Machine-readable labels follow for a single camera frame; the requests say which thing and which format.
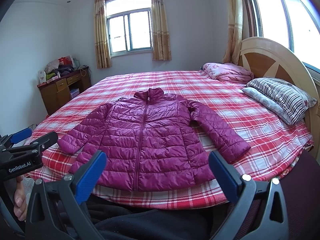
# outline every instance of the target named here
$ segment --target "wooden headboard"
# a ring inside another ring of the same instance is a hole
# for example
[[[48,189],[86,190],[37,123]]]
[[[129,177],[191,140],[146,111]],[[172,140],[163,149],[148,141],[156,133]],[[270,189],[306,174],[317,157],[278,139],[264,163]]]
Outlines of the wooden headboard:
[[[255,78],[276,77],[286,80],[319,101],[316,85],[304,64],[289,49],[275,41],[261,37],[243,40],[238,65],[252,71]],[[320,142],[317,104],[306,112],[305,121],[314,140],[311,154],[317,158]]]

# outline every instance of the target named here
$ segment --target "jacket collar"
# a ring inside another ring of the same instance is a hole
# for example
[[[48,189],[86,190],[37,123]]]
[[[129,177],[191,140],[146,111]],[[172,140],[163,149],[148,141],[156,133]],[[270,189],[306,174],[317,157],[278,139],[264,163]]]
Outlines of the jacket collar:
[[[148,91],[141,91],[141,92],[136,92],[134,94],[135,98],[139,98],[141,100],[147,101],[147,100],[155,100],[158,99],[160,97],[162,97],[164,95],[164,92],[161,88],[156,88],[156,89],[152,89],[150,88]]]

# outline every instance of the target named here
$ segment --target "blue gripper pad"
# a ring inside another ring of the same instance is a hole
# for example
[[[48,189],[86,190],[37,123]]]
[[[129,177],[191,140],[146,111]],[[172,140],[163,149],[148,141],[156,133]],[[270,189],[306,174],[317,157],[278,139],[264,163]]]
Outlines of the blue gripper pad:
[[[32,135],[32,130],[30,128],[25,128],[23,130],[21,130],[20,132],[14,133],[11,136],[11,143],[13,144],[17,144],[27,138],[29,138]]]
[[[238,184],[230,173],[230,169],[234,169],[237,173],[236,169],[232,165],[229,165],[217,151],[209,154],[209,166],[227,200],[236,204],[239,200]]]
[[[76,184],[75,199],[79,205],[88,200],[92,189],[96,185],[106,166],[106,163],[107,155],[104,152],[99,151],[92,156],[91,160],[87,164],[85,164],[89,167]]]

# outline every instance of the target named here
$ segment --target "floral curtain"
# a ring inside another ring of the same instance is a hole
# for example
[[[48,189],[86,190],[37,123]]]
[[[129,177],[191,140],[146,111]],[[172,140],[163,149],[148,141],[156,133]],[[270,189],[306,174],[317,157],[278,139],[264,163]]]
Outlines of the floral curtain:
[[[94,42],[98,68],[111,67],[105,10],[105,0],[94,0]]]
[[[242,0],[228,0],[228,47],[223,63],[238,65],[242,40]]]
[[[153,60],[171,60],[170,37],[164,0],[152,0],[151,18]]]

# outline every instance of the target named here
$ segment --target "bedsheet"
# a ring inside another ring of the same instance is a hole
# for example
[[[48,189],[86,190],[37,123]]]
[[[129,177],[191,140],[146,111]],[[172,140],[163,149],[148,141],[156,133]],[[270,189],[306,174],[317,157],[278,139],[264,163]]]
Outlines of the bedsheet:
[[[243,84],[212,80],[203,71],[138,73],[106,78],[39,124],[26,143],[50,131],[57,132],[61,138],[98,106],[158,87],[166,93],[204,103],[216,111],[250,144],[251,149],[233,165],[240,174],[249,174],[255,180],[283,177],[293,168],[304,145],[312,143],[303,121],[289,126],[246,96],[241,91]],[[212,141],[196,124],[194,129],[204,149],[208,153],[215,150]],[[45,181],[61,179],[76,157],[77,154],[62,153],[55,144],[43,153],[44,167],[29,175]],[[226,201],[216,179],[192,188],[165,192],[126,192],[97,185],[93,193],[119,204],[158,209],[203,208]]]

